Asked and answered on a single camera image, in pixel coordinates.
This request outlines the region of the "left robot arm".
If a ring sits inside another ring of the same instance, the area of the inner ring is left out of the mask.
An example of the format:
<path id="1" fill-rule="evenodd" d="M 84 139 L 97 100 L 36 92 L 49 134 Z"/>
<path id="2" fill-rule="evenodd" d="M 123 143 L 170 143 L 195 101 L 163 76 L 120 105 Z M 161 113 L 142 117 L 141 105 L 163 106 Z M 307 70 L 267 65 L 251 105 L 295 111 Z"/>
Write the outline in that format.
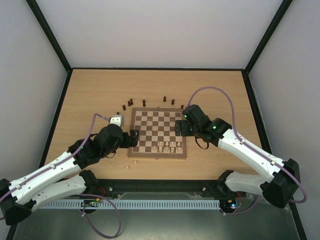
<path id="1" fill-rule="evenodd" d="M 93 193 L 98 184 L 94 174 L 85 168 L 114 154 L 117 149 L 136 147 L 140 132 L 124 132 L 110 123 L 99 133 L 89 132 L 52 162 L 16 180 L 0 181 L 1 220 L 15 225 L 40 206 L 60 198 Z"/>

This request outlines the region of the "wooden chess board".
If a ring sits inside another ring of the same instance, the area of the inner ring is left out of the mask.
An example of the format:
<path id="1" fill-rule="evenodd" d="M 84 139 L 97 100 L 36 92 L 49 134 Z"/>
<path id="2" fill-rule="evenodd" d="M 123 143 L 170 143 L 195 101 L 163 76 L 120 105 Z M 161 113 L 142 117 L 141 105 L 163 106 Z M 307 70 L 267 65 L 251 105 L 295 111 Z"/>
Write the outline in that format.
<path id="1" fill-rule="evenodd" d="M 134 107 L 130 129 L 139 131 L 139 139 L 137 146 L 128 150 L 128 157 L 186 159 L 186 138 L 175 134 L 175 121 L 184 119 L 180 108 Z M 169 143 L 168 152 L 164 152 L 166 142 Z"/>

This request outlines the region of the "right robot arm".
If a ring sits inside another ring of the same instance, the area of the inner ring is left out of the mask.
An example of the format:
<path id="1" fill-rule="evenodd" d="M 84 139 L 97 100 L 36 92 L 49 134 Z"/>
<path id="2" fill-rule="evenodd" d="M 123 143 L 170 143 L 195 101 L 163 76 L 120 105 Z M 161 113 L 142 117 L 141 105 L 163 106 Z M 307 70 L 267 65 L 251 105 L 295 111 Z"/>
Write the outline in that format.
<path id="1" fill-rule="evenodd" d="M 239 135 L 221 118 L 210 120 L 201 108 L 193 104 L 182 111 L 183 118 L 175 122 L 175 134 L 194 137 L 207 145 L 219 147 L 253 168 L 258 174 L 241 174 L 232 170 L 223 173 L 218 191 L 229 196 L 247 192 L 264 197 L 271 205 L 283 209 L 292 199 L 300 183 L 299 164 L 276 157 Z"/>

